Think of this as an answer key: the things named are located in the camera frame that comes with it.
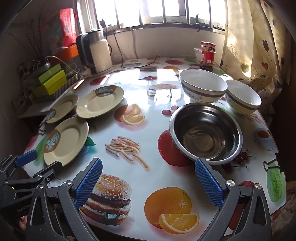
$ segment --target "cable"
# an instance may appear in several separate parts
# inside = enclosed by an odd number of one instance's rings
[[[111,47],[110,45],[108,45],[108,46],[109,46],[109,47],[110,47],[110,49],[111,49],[111,50],[110,50],[110,55],[111,55],[111,54],[112,54],[112,47]]]
[[[47,58],[56,58],[56,59],[58,59],[59,61],[63,62],[66,66],[68,66],[68,68],[71,69],[74,73],[80,74],[80,75],[85,76],[85,77],[87,76],[87,75],[84,75],[84,74],[82,74],[82,73],[79,73],[79,72],[73,70],[68,64],[66,64],[63,60],[61,60],[60,58],[58,58],[58,57],[56,57],[56,56],[48,55],[48,56],[45,57],[45,59],[47,59]]]
[[[114,34],[114,38],[115,38],[115,41],[116,41],[116,44],[117,44],[117,47],[118,47],[119,53],[120,53],[120,55],[121,55],[121,60],[122,60],[121,67],[122,67],[122,68],[124,68],[124,69],[138,69],[138,68],[146,67],[146,66],[149,66],[149,65],[153,64],[153,63],[156,61],[157,57],[159,57],[159,56],[157,55],[157,56],[155,57],[155,60],[154,60],[152,63],[146,64],[146,65],[143,65],[143,66],[137,66],[137,67],[124,67],[124,66],[123,66],[123,56],[122,56],[122,53],[121,53],[121,50],[120,50],[119,44],[118,44],[117,39],[116,39],[115,31],[114,31],[114,28],[113,28],[112,25],[111,25],[111,27],[112,27],[112,29],[113,29],[113,34]]]
[[[135,36],[135,33],[133,32],[133,30],[131,29],[131,26],[130,26],[130,31],[133,36],[133,52],[134,52],[136,58],[139,58],[137,55],[137,50],[136,50],[136,36]]]

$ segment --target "plate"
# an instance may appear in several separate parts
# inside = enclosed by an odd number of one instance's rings
[[[68,165],[83,148],[89,134],[86,120],[72,117],[60,123],[48,136],[44,146],[44,161],[47,165],[59,161]]]
[[[107,113],[123,99],[124,90],[116,85],[102,86],[85,96],[77,106],[77,115],[89,119]]]
[[[68,95],[60,99],[53,107],[48,111],[45,121],[48,124],[57,122],[67,115],[78,102],[78,95]]]

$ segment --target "electric kettle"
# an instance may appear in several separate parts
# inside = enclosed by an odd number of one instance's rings
[[[102,29],[80,34],[76,45],[88,75],[99,76],[113,69],[108,42],[104,39]]]

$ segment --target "window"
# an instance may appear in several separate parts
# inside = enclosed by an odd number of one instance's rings
[[[86,24],[83,3],[88,11],[96,13],[102,26],[117,26],[117,29],[134,26],[145,27],[153,24],[190,25],[191,28],[225,29],[226,10],[224,0],[80,0],[77,10],[81,9],[84,26]]]

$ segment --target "window bar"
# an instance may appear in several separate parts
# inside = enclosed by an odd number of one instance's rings
[[[139,6],[139,23],[140,23],[140,26],[141,26],[141,25],[143,25],[143,22],[142,22],[141,11],[140,11],[140,0],[138,0],[138,6]]]
[[[98,21],[98,16],[97,16],[97,14],[96,14],[96,7],[95,7],[94,0],[93,0],[92,2],[93,2],[93,7],[94,7],[94,17],[95,17],[95,19],[96,19],[96,28],[97,28],[97,29],[100,29],[101,25],[100,25],[100,23],[99,23],[99,21]]]
[[[211,1],[210,0],[209,0],[209,12],[210,12],[209,27],[213,28],[213,25],[212,25],[212,12],[211,12]]]
[[[185,7],[186,7],[186,20],[187,20],[187,24],[190,24],[188,0],[185,0]]]
[[[165,0],[161,0],[163,4],[163,23],[166,23],[166,15],[165,15]]]
[[[116,2],[115,2],[115,0],[114,0],[114,9],[115,9],[115,15],[116,15],[117,27],[118,27],[118,29],[120,29],[120,25],[119,25],[119,20],[118,20],[118,15],[117,15],[117,9],[116,9]]]
[[[90,10],[89,10],[89,2],[85,1],[85,5],[86,5],[86,12],[87,12],[87,17],[88,17],[88,21],[89,21],[89,28],[90,30],[94,28],[94,25],[92,23],[92,19],[90,16]]]

